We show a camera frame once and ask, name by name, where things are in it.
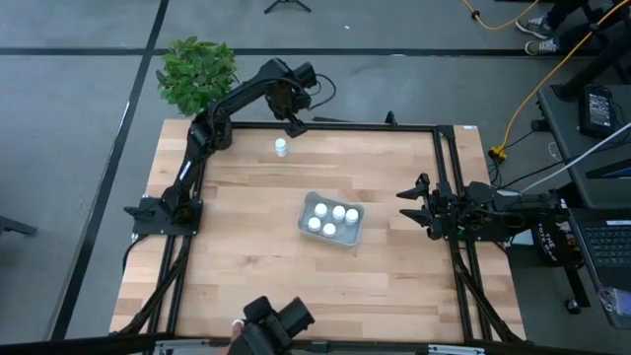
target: person's foot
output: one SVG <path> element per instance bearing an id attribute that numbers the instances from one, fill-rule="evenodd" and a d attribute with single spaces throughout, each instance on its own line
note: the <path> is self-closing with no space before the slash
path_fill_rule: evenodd
<path id="1" fill-rule="evenodd" d="M 546 23 L 545 15 L 528 20 L 517 20 L 515 21 L 515 26 L 517 26 L 521 32 L 531 34 L 539 39 L 550 38 L 550 35 L 552 35 L 554 31 Z"/>
<path id="2" fill-rule="evenodd" d="M 548 54 L 559 51 L 559 45 L 556 38 L 547 40 L 529 40 L 526 43 L 526 53 L 529 55 Z"/>

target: potted plant leaf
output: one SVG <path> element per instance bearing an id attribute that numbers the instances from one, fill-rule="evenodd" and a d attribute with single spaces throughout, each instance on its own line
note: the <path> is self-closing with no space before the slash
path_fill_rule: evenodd
<path id="1" fill-rule="evenodd" d="M 235 54 L 225 43 L 197 41 L 196 36 L 174 40 L 162 60 L 163 71 L 156 70 L 161 97 L 186 116 L 223 99 L 237 81 Z"/>

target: laptop keyboard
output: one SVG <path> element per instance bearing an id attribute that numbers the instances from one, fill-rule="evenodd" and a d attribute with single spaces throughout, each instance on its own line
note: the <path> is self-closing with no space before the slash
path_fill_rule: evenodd
<path id="1" fill-rule="evenodd" d="M 631 266 L 631 226 L 580 224 L 596 266 Z"/>

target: wooden table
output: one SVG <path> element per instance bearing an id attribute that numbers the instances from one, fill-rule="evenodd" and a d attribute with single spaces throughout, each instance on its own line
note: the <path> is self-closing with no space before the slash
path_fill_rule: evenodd
<path id="1" fill-rule="evenodd" d="M 159 196 L 173 182 L 188 125 L 165 121 L 150 195 Z M 488 181 L 477 130 L 455 130 L 464 183 Z M 289 155 L 279 158 L 274 140 L 282 136 L 275 129 L 236 129 L 233 145 L 208 160 L 203 222 L 193 239 L 176 334 L 230 336 L 230 324 L 243 316 L 244 305 L 266 295 L 277 309 L 296 296 L 307 304 L 315 324 L 298 336 L 302 339 L 461 342 L 448 244 L 429 240 L 398 213 L 420 202 L 394 196 L 411 188 L 422 172 L 438 181 L 432 134 L 310 130 L 289 140 Z M 358 246 L 340 248 L 301 236 L 296 221 L 311 190 L 366 208 Z M 164 236 L 152 236 L 129 255 L 112 330 L 128 324 L 154 291 L 164 245 Z M 487 297 L 524 337 L 506 256 L 491 244 L 477 249 Z M 170 295 L 159 330 L 169 304 Z M 481 337 L 474 305 L 469 295 L 474 334 Z"/>

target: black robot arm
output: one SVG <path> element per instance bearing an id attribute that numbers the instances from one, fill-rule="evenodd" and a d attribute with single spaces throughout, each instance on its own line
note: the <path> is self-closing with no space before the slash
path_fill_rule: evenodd
<path id="1" fill-rule="evenodd" d="M 316 84 L 310 63 L 291 70 L 278 58 L 265 63 L 252 79 L 234 88 L 224 99 L 211 103 L 193 119 L 186 138 L 184 159 L 174 183 L 160 198 L 143 197 L 139 207 L 125 207 L 134 217 L 134 233 L 139 235 L 194 235 L 199 226 L 202 201 L 192 195 L 201 179 L 206 160 L 232 144 L 230 116 L 262 96 L 276 119 L 289 120 L 285 131 L 296 137 L 305 125 L 294 116 L 308 108 L 311 97 L 305 92 Z"/>
<path id="2" fill-rule="evenodd" d="M 461 195 L 452 193 L 448 182 L 437 183 L 430 192 L 427 174 L 421 174 L 414 188 L 398 193 L 406 199 L 423 197 L 421 209 L 400 213 L 427 229 L 432 240 L 507 242 L 545 220 L 562 220 L 566 211 L 554 193 L 521 194 L 474 181 Z"/>

